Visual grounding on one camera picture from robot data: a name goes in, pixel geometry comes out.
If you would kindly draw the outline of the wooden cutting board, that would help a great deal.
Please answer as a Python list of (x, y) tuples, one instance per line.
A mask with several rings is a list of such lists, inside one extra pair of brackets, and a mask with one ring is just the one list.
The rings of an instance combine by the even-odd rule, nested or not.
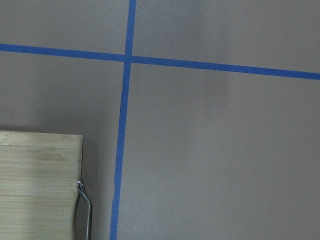
[(1, 131), (1, 239), (75, 238), (82, 154), (81, 135)]

